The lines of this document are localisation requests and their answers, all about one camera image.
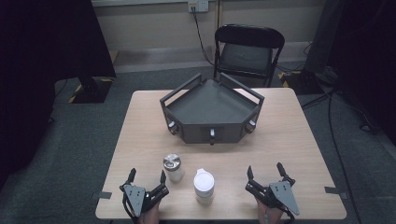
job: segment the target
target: chair backrest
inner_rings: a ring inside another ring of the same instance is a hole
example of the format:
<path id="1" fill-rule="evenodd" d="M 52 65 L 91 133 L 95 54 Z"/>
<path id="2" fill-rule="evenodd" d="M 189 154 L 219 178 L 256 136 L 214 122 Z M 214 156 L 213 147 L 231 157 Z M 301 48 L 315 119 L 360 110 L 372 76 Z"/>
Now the chair backrest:
<path id="1" fill-rule="evenodd" d="M 280 50 L 285 44 L 285 37 L 275 29 L 239 24 L 221 26 L 215 33 L 215 40 L 216 45 L 222 42 Z"/>

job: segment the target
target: power cable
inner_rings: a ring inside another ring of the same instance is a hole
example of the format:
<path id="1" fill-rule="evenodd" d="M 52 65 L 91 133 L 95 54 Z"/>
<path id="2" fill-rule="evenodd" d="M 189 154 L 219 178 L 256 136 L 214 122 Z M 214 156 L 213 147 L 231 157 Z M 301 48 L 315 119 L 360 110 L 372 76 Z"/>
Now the power cable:
<path id="1" fill-rule="evenodd" d="M 283 66 L 277 65 L 276 68 L 279 69 L 282 72 L 299 72 L 299 71 L 303 70 L 303 68 L 300 69 L 301 66 L 304 66 L 304 64 L 303 63 L 299 64 L 295 68 L 287 68 L 287 67 L 283 67 Z"/>
<path id="2" fill-rule="evenodd" d="M 364 119 L 366 120 L 366 122 L 367 122 L 371 127 L 375 128 L 375 129 L 380 129 L 379 127 L 373 125 L 373 124 L 370 122 L 370 120 L 367 118 L 367 116 L 364 114 L 364 112 L 361 111 L 360 109 L 358 109 L 357 107 L 354 107 L 354 106 L 352 106 L 352 105 L 347 105 L 347 104 L 345 104 L 345 103 L 343 103 L 343 102 L 341 102 L 341 101 L 339 101 L 339 100 L 336 100 L 336 99 L 332 98 L 330 95 L 329 95 L 329 97 L 330 97 L 332 100 L 334 100 L 334 101 L 335 101 L 337 104 L 339 104 L 339 105 L 343 105 L 343 106 L 346 106 L 346 107 L 349 107 L 349 108 L 351 108 L 351 109 L 354 109 L 354 110 L 358 111 L 359 113 L 361 113 L 361 114 L 363 115 Z"/>
<path id="3" fill-rule="evenodd" d="M 220 26 L 220 1 L 218 1 L 218 27 L 217 29 L 219 29 Z"/>
<path id="4" fill-rule="evenodd" d="M 309 47 L 311 47 L 312 43 L 313 43 L 312 41 L 309 42 L 309 45 L 306 46 L 305 49 L 303 50 L 303 53 L 304 53 L 305 55 L 308 55 L 308 52 L 306 52 L 306 51 L 308 50 Z"/>
<path id="5" fill-rule="evenodd" d="M 356 206 L 355 199 L 354 199 L 354 196 L 353 196 L 353 193 L 352 193 L 352 189 L 351 189 L 350 184 L 349 184 L 349 179 L 347 177 L 347 171 L 346 171 L 344 162 L 343 162 L 343 160 L 341 158 L 341 154 L 340 154 L 340 151 L 338 149 L 338 145 L 337 145 L 337 143 L 335 141 L 335 137 L 334 137 L 334 131 L 333 131 L 333 128 L 332 128 L 332 116 L 331 116 L 331 107 L 332 107 L 332 100 L 333 100 L 332 94 L 333 94 L 333 92 L 331 92 L 330 95 L 329 95 L 330 98 L 329 98 L 329 107 L 328 107 L 329 127 L 330 127 L 330 133 L 332 134 L 332 142 L 334 144 L 334 148 L 335 148 L 335 151 L 337 153 L 338 160 L 341 163 L 341 169 L 343 170 L 343 173 L 344 173 L 344 178 L 346 180 L 347 191 L 349 193 L 350 201 L 352 202 L 353 209 L 355 210 L 356 218 L 358 219 L 358 222 L 361 224 L 361 216 L 360 216 L 358 208 Z"/>
<path id="6" fill-rule="evenodd" d="M 67 83 L 67 81 L 68 81 L 69 79 L 67 79 L 65 82 L 64 82 L 64 85 L 61 87 L 61 89 L 55 94 L 55 97 L 57 97 L 63 90 L 64 90 L 64 87 L 66 86 L 66 83 Z"/>
<path id="7" fill-rule="evenodd" d="M 192 7 L 191 11 L 192 11 L 192 16 L 194 17 L 194 20 L 195 20 L 195 24 L 197 26 L 197 32 L 198 32 L 199 41 L 201 43 L 202 53 L 204 54 L 204 57 L 205 57 L 206 61 L 214 66 L 214 64 L 212 62 L 210 62 L 209 58 L 207 57 L 206 51 L 204 49 L 204 45 L 202 44 L 202 38 L 201 38 L 200 31 L 199 31 L 199 25 L 198 25 L 197 15 L 195 13 L 195 7 Z"/>
<path id="8" fill-rule="evenodd" d="M 328 99 L 329 98 L 329 94 L 332 94 L 333 92 L 335 92 L 335 89 L 331 90 L 328 93 L 324 93 L 321 96 L 319 96 L 318 98 L 315 98 L 314 100 L 311 100 L 308 103 L 302 105 L 301 106 L 302 110 L 306 110 L 309 107 L 312 107 L 312 106 L 315 106 L 315 105 L 319 105 L 320 103 L 322 103 L 323 101 Z"/>

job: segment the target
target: black container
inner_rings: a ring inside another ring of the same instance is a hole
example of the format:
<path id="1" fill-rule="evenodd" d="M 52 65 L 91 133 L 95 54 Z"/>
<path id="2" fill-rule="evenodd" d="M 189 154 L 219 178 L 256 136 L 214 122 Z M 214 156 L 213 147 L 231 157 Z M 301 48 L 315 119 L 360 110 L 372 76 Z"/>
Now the black container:
<path id="1" fill-rule="evenodd" d="M 224 78 L 257 98 L 258 103 L 230 88 L 223 82 Z M 169 105 L 165 104 L 194 82 L 196 84 L 190 90 Z M 188 144 L 211 145 L 237 143 L 247 133 L 252 133 L 263 101 L 263 96 L 225 74 L 220 74 L 219 80 L 202 80 L 201 74 L 198 74 L 160 100 L 171 134 L 178 135 Z"/>

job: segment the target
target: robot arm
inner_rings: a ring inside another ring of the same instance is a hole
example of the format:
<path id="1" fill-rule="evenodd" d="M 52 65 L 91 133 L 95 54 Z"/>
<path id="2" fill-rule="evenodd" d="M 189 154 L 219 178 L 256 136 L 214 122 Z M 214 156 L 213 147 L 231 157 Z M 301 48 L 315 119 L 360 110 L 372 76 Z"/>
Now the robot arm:
<path id="1" fill-rule="evenodd" d="M 253 172 L 251 170 L 251 166 L 249 166 L 247 169 L 248 182 L 245 189 L 266 206 L 270 208 L 276 207 L 286 212 L 290 217 L 291 223 L 294 220 L 294 215 L 292 213 L 297 216 L 300 215 L 297 202 L 295 201 L 293 192 L 291 191 L 291 186 L 294 185 L 295 180 L 286 174 L 285 169 L 280 162 L 276 166 L 283 179 L 276 183 L 270 183 L 269 187 L 264 187 L 253 179 Z"/>
<path id="2" fill-rule="evenodd" d="M 162 198 L 164 198 L 169 190 L 165 186 L 166 175 L 162 171 L 160 185 L 152 191 L 146 191 L 142 187 L 132 185 L 134 182 L 134 176 L 136 169 L 132 169 L 128 176 L 128 179 L 123 185 L 120 186 L 120 190 L 123 192 L 122 204 L 128 216 L 137 223 L 138 218 L 142 213 L 146 213 Z"/>

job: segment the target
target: black stand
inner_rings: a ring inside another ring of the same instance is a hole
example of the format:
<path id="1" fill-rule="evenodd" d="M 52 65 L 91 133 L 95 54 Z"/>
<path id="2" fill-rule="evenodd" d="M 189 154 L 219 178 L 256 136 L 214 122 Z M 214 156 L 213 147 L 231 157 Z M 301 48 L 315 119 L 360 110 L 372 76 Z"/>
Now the black stand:
<path id="1" fill-rule="evenodd" d="M 318 84 L 316 75 L 304 69 L 301 72 L 284 73 L 279 77 L 283 87 L 293 89 L 296 95 L 324 93 Z"/>
<path id="2" fill-rule="evenodd" d="M 79 77 L 81 85 L 78 86 L 70 104 L 101 104 L 105 101 L 110 90 L 112 79 L 94 79 L 92 77 Z"/>

